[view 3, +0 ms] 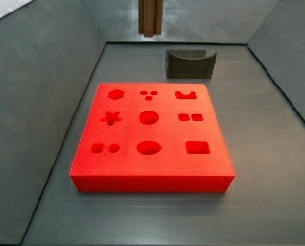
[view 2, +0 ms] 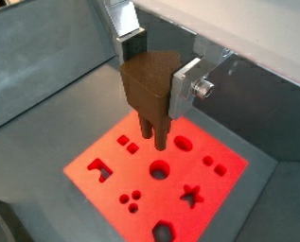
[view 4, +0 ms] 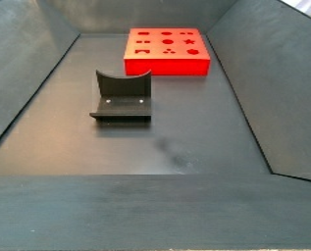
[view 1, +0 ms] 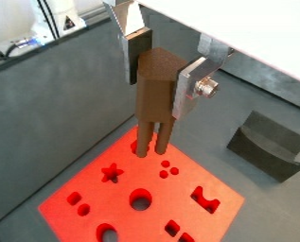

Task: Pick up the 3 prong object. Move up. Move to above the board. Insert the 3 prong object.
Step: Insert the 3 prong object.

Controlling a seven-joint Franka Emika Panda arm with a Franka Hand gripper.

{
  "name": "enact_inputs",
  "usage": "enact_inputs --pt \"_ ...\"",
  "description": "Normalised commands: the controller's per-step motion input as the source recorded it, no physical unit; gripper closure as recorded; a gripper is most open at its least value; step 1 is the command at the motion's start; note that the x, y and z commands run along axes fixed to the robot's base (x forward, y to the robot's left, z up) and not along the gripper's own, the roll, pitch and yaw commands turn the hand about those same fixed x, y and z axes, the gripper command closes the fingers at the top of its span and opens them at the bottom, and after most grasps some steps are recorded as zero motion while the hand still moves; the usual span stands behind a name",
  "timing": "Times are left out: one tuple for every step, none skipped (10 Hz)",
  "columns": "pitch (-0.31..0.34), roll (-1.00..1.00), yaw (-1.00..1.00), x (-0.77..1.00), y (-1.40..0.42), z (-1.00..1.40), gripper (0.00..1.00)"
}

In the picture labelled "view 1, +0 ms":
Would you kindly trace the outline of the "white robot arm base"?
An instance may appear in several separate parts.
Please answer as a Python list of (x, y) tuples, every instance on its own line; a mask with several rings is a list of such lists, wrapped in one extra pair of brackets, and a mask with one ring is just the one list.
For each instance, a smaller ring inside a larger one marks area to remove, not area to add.
[(86, 27), (74, 0), (31, 0), (35, 22), (23, 36), (0, 43), (1, 58), (20, 56)]

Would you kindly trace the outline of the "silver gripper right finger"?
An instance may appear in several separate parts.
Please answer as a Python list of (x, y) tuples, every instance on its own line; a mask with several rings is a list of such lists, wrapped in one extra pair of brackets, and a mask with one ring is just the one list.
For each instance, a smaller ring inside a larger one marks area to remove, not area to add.
[(173, 117), (179, 119), (195, 106), (199, 96), (211, 98), (219, 84), (213, 74), (231, 55), (231, 48), (206, 34), (199, 34), (197, 52), (201, 56), (179, 70), (173, 98)]

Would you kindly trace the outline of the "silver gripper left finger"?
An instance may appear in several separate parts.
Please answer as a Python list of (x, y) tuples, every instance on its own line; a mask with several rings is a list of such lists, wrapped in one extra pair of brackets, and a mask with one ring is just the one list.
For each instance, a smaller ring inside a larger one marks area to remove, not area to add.
[(104, 9), (118, 29), (123, 52), (126, 82), (136, 82), (139, 55), (151, 49), (151, 29), (146, 27), (139, 4), (135, 0), (103, 0)]

